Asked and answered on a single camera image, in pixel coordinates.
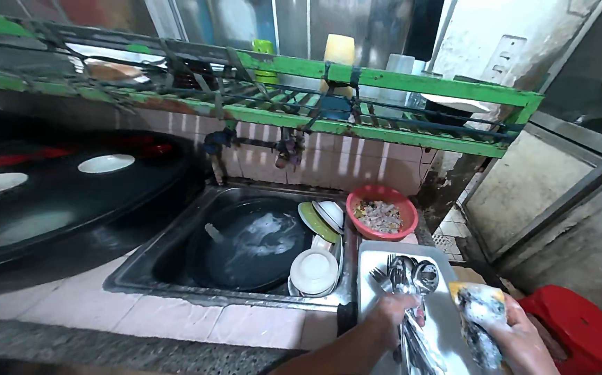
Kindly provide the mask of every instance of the red stool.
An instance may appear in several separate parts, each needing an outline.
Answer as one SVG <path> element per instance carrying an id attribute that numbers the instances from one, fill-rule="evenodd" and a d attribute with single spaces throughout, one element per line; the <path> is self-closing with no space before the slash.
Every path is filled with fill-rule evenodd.
<path id="1" fill-rule="evenodd" d="M 602 311 L 594 303 L 556 285 L 540 287 L 518 303 L 538 317 L 569 348 L 569 359 L 555 362 L 560 374 L 602 372 Z"/>

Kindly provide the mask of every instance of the white tray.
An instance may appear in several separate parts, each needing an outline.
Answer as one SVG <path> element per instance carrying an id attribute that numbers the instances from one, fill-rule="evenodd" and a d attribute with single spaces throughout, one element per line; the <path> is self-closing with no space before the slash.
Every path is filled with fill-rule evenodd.
<path id="1" fill-rule="evenodd" d="M 359 247 L 359 320 L 374 306 L 383 292 L 372 277 L 370 270 L 378 267 L 386 271 L 389 254 L 406 255 L 418 261 L 430 260 L 438 266 L 438 289 L 425 298 L 426 325 L 423 328 L 428 340 L 434 342 L 447 362 L 447 375 L 482 374 L 482 370 L 472 360 L 470 350 L 461 336 L 461 322 L 451 296 L 448 282 L 455 281 L 449 259 L 437 248 L 411 243 L 364 241 Z M 401 366 L 393 361 L 387 352 L 375 366 L 371 374 L 400 374 Z"/>

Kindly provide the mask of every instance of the human hand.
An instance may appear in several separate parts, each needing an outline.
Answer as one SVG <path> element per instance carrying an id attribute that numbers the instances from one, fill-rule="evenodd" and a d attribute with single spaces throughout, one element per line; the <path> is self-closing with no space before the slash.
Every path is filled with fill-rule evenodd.
<path id="1" fill-rule="evenodd" d="M 403 322 L 405 310 L 414 308 L 415 311 L 422 311 L 420 306 L 421 298 L 418 295 L 385 294 L 380 297 L 366 320 L 376 323 L 384 332 L 388 332 L 387 346 L 395 348 L 399 341 L 396 327 Z M 417 323 L 423 326 L 425 324 L 423 313 L 415 316 L 417 316 Z"/>
<path id="2" fill-rule="evenodd" d="M 557 375 L 555 362 L 522 307 L 505 294 L 506 325 L 483 328 L 495 339 L 505 360 L 516 375 Z"/>

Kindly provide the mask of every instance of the pink bowl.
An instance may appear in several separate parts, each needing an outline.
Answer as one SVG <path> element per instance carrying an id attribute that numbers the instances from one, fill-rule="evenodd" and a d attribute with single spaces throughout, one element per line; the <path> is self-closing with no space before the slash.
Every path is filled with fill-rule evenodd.
<path id="1" fill-rule="evenodd" d="M 403 222 L 400 227 L 400 232 L 396 234 L 386 234 L 376 232 L 369 227 L 364 226 L 356 217 L 354 217 L 354 208 L 362 200 L 376 200 L 395 204 L 400 211 L 400 218 Z M 408 234 L 414 232 L 414 229 L 419 223 L 419 214 L 412 202 L 397 190 L 383 185 L 365 185 L 351 192 L 347 196 L 347 215 L 354 223 L 356 230 L 368 240 L 400 241 Z"/>

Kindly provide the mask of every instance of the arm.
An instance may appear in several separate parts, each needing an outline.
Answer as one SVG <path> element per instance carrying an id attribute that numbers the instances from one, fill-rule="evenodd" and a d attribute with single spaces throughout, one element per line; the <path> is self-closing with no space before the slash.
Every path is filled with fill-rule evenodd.
<path id="1" fill-rule="evenodd" d="M 284 363 L 271 375 L 369 374 L 384 352 L 397 345 L 394 328 L 403 321 L 405 309 L 418 305 L 413 295 L 385 295 L 361 324 L 331 344 Z"/>

